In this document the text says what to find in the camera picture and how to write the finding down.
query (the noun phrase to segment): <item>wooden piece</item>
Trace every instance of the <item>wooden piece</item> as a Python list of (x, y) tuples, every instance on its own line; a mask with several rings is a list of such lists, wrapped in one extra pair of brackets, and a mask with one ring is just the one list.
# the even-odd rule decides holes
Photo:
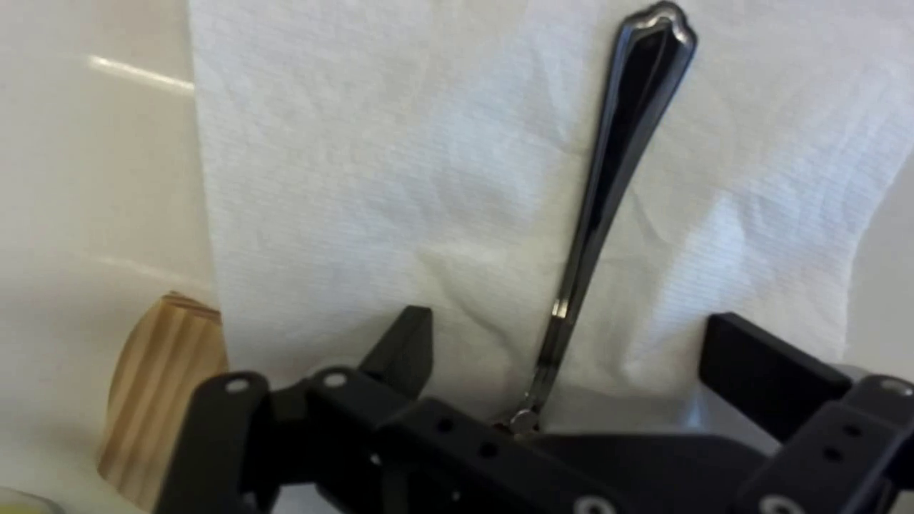
[(183, 295), (147, 309), (112, 381), (100, 478), (150, 512), (194, 388), (226, 369), (220, 311)]

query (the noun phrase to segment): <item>white paper towel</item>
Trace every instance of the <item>white paper towel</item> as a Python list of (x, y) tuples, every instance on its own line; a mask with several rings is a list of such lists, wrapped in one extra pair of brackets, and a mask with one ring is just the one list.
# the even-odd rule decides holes
[[(194, 0), (232, 362), (353, 362), (407, 302), (432, 392), (534, 369), (634, 0)], [(911, 154), (914, 4), (681, 4), (700, 35), (603, 249), (563, 392), (681, 396), (710, 311), (826, 361), (857, 241)]]

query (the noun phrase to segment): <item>silver spoon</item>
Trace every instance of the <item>silver spoon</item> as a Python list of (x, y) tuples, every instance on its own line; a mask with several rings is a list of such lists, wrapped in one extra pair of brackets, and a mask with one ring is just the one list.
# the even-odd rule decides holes
[(617, 31), (591, 171), (534, 382), (520, 408), (500, 423), (516, 436), (540, 432), (540, 415), (559, 375), (607, 226), (693, 49), (696, 35), (673, 4), (634, 11)]

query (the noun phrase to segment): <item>mounting hole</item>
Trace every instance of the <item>mounting hole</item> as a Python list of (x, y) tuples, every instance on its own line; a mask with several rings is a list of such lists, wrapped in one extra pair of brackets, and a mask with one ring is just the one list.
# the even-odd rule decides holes
[(826, 445), (821, 455), (826, 455), (826, 461), (830, 461), (830, 463), (840, 463), (840, 461), (844, 458), (844, 455), (843, 455), (840, 448), (833, 448), (833, 445)]
[(226, 382), (226, 393), (243, 393), (249, 388), (250, 388), (250, 381), (244, 381), (244, 378), (233, 378)]
[(804, 514), (799, 503), (779, 498), (779, 493), (767, 493), (759, 503), (759, 514)]
[(863, 436), (859, 426), (843, 426), (844, 436)]
[(481, 443), (481, 445), (480, 445), (480, 458), (481, 458), (481, 461), (493, 461), (493, 458), (496, 458), (496, 445), (493, 445), (493, 443)]
[(443, 419), (437, 423), (437, 432), (440, 432), (440, 433), (451, 433), (451, 432), (453, 432), (453, 423), (451, 423), (449, 418), (443, 418)]
[(604, 498), (576, 498), (573, 514), (617, 514), (617, 509)]
[(326, 388), (342, 388), (347, 382), (347, 378), (342, 372), (330, 372), (322, 378)]

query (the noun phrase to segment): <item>black metal bracket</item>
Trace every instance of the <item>black metal bracket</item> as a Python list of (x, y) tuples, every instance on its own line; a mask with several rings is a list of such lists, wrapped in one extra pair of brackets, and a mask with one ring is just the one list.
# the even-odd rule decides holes
[(881, 514), (914, 486), (911, 382), (851, 382), (736, 315), (709, 319), (700, 381), (783, 439), (774, 458), (710, 433), (514, 439), (416, 401), (429, 375), (432, 311), (404, 309), (359, 369), (202, 382), (157, 514), (270, 512), (287, 482), (356, 514)]

